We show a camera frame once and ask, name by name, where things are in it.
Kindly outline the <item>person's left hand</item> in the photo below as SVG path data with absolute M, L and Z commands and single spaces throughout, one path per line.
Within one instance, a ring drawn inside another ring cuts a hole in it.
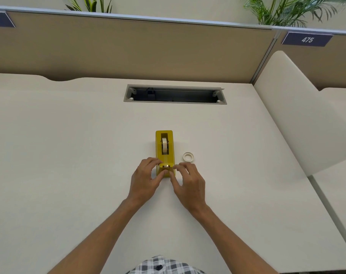
M 141 207 L 151 199 L 157 189 L 153 186 L 152 170 L 160 163 L 162 163 L 161 160 L 153 157 L 140 162 L 131 177 L 128 200 Z

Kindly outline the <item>person's right hand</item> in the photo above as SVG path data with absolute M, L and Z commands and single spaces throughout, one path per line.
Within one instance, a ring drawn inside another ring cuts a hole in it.
M 182 176 L 183 192 L 181 197 L 177 197 L 180 203 L 189 211 L 189 213 L 197 218 L 207 207 L 205 201 L 205 180 L 198 172 L 198 175 L 189 175 L 182 162 L 174 165 Z M 170 173 L 171 179 L 177 179 L 173 173 Z

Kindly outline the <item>yellow tape dispenser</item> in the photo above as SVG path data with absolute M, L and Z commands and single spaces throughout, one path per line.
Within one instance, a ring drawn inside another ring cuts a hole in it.
M 158 130 L 156 136 L 156 157 L 162 161 L 156 166 L 156 174 L 168 170 L 175 175 L 175 152 L 173 132 L 171 130 Z

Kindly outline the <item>person's left forearm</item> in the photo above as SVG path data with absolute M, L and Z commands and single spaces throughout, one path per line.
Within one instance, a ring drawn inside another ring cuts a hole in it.
M 139 200 L 126 198 L 47 274 L 100 274 L 121 233 L 142 206 Z

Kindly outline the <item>person's right forearm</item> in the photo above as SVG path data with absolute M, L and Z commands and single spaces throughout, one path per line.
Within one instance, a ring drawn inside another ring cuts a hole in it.
M 209 206 L 204 204 L 188 211 L 210 236 L 232 274 L 279 274 L 229 229 Z

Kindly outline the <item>plaid checked shirt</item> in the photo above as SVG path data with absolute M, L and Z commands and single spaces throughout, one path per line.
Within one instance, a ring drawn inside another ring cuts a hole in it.
M 168 259 L 161 255 L 144 260 L 125 274 L 206 274 L 187 263 Z

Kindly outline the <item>white curved divider panel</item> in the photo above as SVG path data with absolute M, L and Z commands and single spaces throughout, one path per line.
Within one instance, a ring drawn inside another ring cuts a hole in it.
M 254 88 L 306 176 L 346 160 L 346 121 L 283 51 Z

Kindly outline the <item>beige desk partition panel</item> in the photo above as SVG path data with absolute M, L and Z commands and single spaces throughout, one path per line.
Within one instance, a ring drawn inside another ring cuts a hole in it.
M 0 6 L 0 73 L 250 83 L 275 31 L 230 22 Z

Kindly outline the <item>adjacent white desk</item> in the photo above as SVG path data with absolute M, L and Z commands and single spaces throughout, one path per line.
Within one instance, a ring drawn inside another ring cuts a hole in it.
M 346 88 L 325 88 L 320 93 L 346 121 Z M 346 160 L 309 181 L 346 243 Z

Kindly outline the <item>beige side partition panel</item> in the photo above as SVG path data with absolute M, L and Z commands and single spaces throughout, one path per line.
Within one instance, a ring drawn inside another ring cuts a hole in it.
M 261 60 L 251 83 L 259 75 L 276 51 L 283 51 L 318 89 L 346 88 L 346 31 L 313 28 L 271 26 L 275 35 Z M 331 34 L 332 39 L 325 47 L 282 45 L 288 32 Z

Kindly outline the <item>dark blue number label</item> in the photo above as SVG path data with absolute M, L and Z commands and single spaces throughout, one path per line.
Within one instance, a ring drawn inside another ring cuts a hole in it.
M 325 47 L 332 37 L 331 34 L 288 32 L 281 44 Z

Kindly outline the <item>green spiky leaf plant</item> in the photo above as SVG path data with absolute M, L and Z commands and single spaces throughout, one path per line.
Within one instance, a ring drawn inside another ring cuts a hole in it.
M 106 3 L 105 0 L 83 0 L 84 7 L 86 8 L 87 12 L 91 13 L 112 13 L 112 0 L 109 0 L 108 3 Z M 82 12 L 83 7 L 79 5 L 77 0 L 69 0 L 67 4 L 65 4 L 66 8 L 70 11 L 75 12 Z

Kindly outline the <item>green palm plant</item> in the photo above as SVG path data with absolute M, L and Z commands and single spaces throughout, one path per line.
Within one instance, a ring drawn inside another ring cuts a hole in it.
M 346 0 L 271 0 L 269 6 L 263 0 L 245 0 L 243 7 L 251 11 L 259 25 L 306 28 L 305 14 L 322 22 L 338 13 L 337 5 L 346 5 Z

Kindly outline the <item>dark blue blank label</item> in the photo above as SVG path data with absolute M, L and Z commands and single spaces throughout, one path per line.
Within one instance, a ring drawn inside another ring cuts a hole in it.
M 15 28 L 15 24 L 5 11 L 0 11 L 0 27 Z

